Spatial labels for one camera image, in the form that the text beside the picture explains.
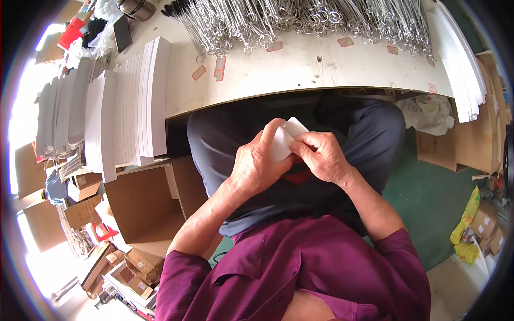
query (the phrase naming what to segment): forearm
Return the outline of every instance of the forearm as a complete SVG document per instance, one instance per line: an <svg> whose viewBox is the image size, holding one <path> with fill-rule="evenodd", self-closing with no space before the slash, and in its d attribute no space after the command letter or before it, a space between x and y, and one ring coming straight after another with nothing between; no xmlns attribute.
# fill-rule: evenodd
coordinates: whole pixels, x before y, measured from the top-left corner
<svg viewBox="0 0 514 321"><path fill-rule="evenodd" d="M386 238L399 229L405 228L394 208L364 180L354 167L348 179L338 185L355 205L371 241Z"/></svg>
<svg viewBox="0 0 514 321"><path fill-rule="evenodd" d="M223 221L246 200L247 197L234 190L230 178L227 179L180 228L166 255L171 251L179 251L205 256Z"/></svg>

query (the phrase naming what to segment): purple shirt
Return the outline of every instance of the purple shirt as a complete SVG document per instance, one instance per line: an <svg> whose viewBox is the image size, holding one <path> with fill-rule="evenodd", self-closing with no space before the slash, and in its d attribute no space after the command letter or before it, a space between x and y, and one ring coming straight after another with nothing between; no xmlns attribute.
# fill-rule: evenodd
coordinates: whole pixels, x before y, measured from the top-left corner
<svg viewBox="0 0 514 321"><path fill-rule="evenodd" d="M430 288L406 230L369 246L337 218L256 225L211 269L199 256L166 257L156 320L280 320L296 289L338 319L429 320Z"/></svg>

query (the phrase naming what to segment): knee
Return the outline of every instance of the knee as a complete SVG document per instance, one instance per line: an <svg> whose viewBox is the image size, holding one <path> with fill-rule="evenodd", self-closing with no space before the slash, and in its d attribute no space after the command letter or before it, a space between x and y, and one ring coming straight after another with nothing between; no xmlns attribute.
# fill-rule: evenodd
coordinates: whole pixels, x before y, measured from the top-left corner
<svg viewBox="0 0 514 321"><path fill-rule="evenodd" d="M193 112L188 117L187 134L191 142L208 136L221 123L219 116L209 109Z"/></svg>
<svg viewBox="0 0 514 321"><path fill-rule="evenodd" d="M391 103L383 102L373 112L376 113L377 125L382 130L402 133L403 135L405 132L405 118L400 108Z"/></svg>

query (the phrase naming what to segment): white table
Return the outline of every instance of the white table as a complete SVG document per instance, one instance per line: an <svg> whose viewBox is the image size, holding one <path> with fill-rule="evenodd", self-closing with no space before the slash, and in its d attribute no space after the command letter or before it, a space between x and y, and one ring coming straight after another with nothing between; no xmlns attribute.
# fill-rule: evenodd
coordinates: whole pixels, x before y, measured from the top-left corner
<svg viewBox="0 0 514 321"><path fill-rule="evenodd" d="M278 36L284 48L274 52L260 48L247 56L242 44L237 43L227 55L223 81L217 82L216 58L206 56L204 62L196 62L198 53L185 30L160 12L165 3L166 0L156 4L157 11L148 21L134 22L132 45L117 55L111 66L141 52L156 37L171 42L166 118L249 97L319 88L379 87L427 93L432 90L453 96L440 61L434 67L426 58L412 57L406 51L391 54L384 43L369 45L361 38L351 37L354 44L343 48L337 40L345 36L340 34L319 38L294 31ZM207 71L195 81L192 74L201 65Z"/></svg>

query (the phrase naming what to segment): red sticker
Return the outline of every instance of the red sticker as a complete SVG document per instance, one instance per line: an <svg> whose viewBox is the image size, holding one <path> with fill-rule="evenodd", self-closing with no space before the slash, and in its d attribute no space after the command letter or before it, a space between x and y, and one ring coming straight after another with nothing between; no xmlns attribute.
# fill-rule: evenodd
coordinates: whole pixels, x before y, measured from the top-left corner
<svg viewBox="0 0 514 321"><path fill-rule="evenodd" d="M350 37L344 37L344 38L341 38L341 39L337 39L337 42L339 43L339 45L341 47L348 47L348 46L351 46L354 44L352 38Z"/></svg>
<svg viewBox="0 0 514 321"><path fill-rule="evenodd" d="M216 70L225 70L225 62L227 61L227 56L223 58L216 58L216 67L214 67L214 71Z"/></svg>
<svg viewBox="0 0 514 321"><path fill-rule="evenodd" d="M273 52L273 51L277 51L280 49L284 49L284 44L281 41L275 41L274 43L272 43L271 45L268 46L266 51Z"/></svg>
<svg viewBox="0 0 514 321"><path fill-rule="evenodd" d="M388 45L387 50L389 51L389 53L398 54L398 47Z"/></svg>
<svg viewBox="0 0 514 321"><path fill-rule="evenodd" d="M437 93L437 88L431 83L428 83L428 90L432 93Z"/></svg>
<svg viewBox="0 0 514 321"><path fill-rule="evenodd" d="M214 77L216 78L216 81L223 81L224 75L225 75L224 70L215 70L214 71Z"/></svg>
<svg viewBox="0 0 514 321"><path fill-rule="evenodd" d="M204 73L206 71L207 71L207 69L205 69L205 66L201 65L200 67L198 67L197 70L194 71L194 73L191 75L191 77L193 77L194 81L197 81L201 76L204 75Z"/></svg>

